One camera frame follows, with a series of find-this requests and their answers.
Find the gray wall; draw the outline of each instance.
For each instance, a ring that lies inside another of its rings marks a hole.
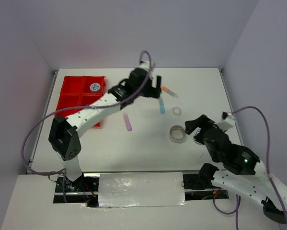
[[[17,174],[24,172],[21,142],[42,114],[51,79],[49,66],[11,2],[0,0],[0,227]]]
[[[224,68],[224,81],[234,109],[255,105],[265,113],[271,171],[287,184],[287,0],[259,0]],[[237,119],[245,144],[264,159],[262,118],[247,111]]]
[[[12,0],[50,67],[223,67],[257,0]]]

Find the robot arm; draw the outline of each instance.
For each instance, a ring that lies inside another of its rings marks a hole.
[[[49,134],[49,142],[59,154],[62,166],[66,169],[67,185],[76,191],[84,184],[84,176],[80,168],[78,154],[81,150],[80,138],[93,125],[107,116],[122,110],[139,97],[159,98],[161,94],[161,76],[157,76],[156,88],[152,87],[152,77],[149,76],[142,90],[131,100],[125,102],[143,83],[149,70],[149,62],[141,62],[128,79],[108,90],[102,98],[90,105],[94,109],[83,109],[66,118],[57,116],[53,119]]]
[[[272,177],[287,210],[287,186],[273,174],[267,175],[261,159],[245,146],[232,144],[225,132],[234,127],[231,113],[223,113],[222,120],[215,123],[202,115],[193,121],[186,121],[186,133],[195,129],[200,132],[194,136],[196,142],[204,144],[213,162],[221,162],[225,169],[237,175],[232,177],[212,164],[205,163],[199,171],[203,184],[226,188],[240,196],[249,197],[263,207],[264,214],[278,223],[285,223],[279,199],[271,185]]]

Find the white table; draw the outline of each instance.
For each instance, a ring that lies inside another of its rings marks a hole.
[[[105,75],[111,87],[129,76],[131,69],[61,69],[52,92],[47,113],[55,110],[65,75]],[[133,131],[127,132],[121,113],[108,117],[101,129],[91,129],[82,138],[79,154],[85,172],[185,171],[199,170],[211,162],[204,146],[192,138],[173,144],[168,132],[173,125],[206,114],[218,121],[230,106],[218,69],[156,69],[163,85],[179,95],[178,99],[163,93],[166,114],[160,113],[158,101],[139,98],[125,108]],[[182,109],[174,116],[172,107]],[[48,143],[51,120],[45,121],[33,161],[37,171],[61,169],[55,152]],[[237,130],[228,132],[234,143],[240,143]],[[86,208],[83,204],[53,204],[55,183],[47,177],[20,175],[2,226],[3,230],[234,230],[235,216],[215,210],[211,200],[191,201],[175,207]],[[217,200],[224,211],[235,208],[235,195]],[[239,228],[277,230],[278,224],[263,215],[248,198],[241,201]]]
[[[50,98],[47,114],[55,111],[65,76],[107,77],[107,88],[128,78],[132,69],[60,69]],[[179,95],[173,98],[163,92],[166,113],[160,113],[159,102],[138,98],[123,109],[127,112],[133,131],[128,132],[122,112],[107,117],[100,129],[91,129],[80,139],[80,166],[84,172],[186,171],[199,170],[211,158],[204,146],[193,142],[192,136],[183,144],[172,143],[169,129],[206,114],[219,121],[230,105],[218,69],[155,69],[162,76],[162,85]],[[172,114],[178,106],[181,116]],[[57,154],[48,142],[52,119],[44,122],[36,146],[32,168],[36,171],[61,169]],[[240,144],[237,130],[227,134],[233,143]]]
[[[55,183],[38,175],[20,175],[2,230],[235,230],[235,216],[213,207],[212,200],[173,207],[86,208],[83,204],[53,204]],[[236,206],[217,200],[224,211]],[[240,230],[278,230],[251,200],[241,200]]]

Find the wall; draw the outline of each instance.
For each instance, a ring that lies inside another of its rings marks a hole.
[[[223,67],[257,0],[13,0],[52,69]]]
[[[42,114],[52,79],[15,11],[11,2],[0,0],[0,227],[17,174],[24,172],[22,140]],[[33,142],[28,143],[27,157]]]
[[[265,113],[271,171],[287,184],[287,0],[259,0],[224,68],[224,81],[234,109],[254,105]],[[262,118],[247,111],[237,119],[245,144],[264,159]]]

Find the red box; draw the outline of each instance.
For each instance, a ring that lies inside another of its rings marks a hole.
[[[99,100],[104,95],[105,88],[105,76],[65,76],[60,90],[60,97],[56,107],[56,111],[59,109],[74,106],[88,106]],[[80,109],[67,110],[55,114],[55,116],[61,115],[63,117],[66,117],[68,115],[78,112],[79,110]],[[100,126],[101,122],[97,123],[94,127]]]

